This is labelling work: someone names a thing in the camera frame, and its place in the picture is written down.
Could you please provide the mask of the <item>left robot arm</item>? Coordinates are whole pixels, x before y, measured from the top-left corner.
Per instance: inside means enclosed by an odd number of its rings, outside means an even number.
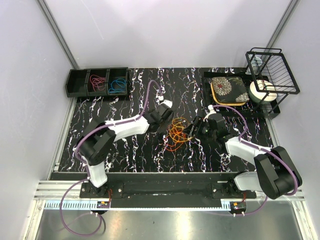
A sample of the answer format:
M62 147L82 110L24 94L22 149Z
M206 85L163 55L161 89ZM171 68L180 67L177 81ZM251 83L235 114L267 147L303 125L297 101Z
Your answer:
M171 117L173 103L163 100L154 110L130 118L99 123L92 120L83 131L74 155L87 165L90 192L97 198L108 193L105 161L113 143L126 137L155 133Z

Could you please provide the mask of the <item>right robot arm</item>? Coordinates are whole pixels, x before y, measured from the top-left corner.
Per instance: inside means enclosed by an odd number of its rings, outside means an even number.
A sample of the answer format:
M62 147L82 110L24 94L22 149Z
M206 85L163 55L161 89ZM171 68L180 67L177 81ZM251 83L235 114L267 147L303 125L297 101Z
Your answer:
M189 137L214 141L221 150L255 166L255 172L244 172L227 185L228 195L239 198L245 191L263 192L275 200L294 195L303 180L284 147L263 147L229 133L225 119L219 113L195 117L183 130Z

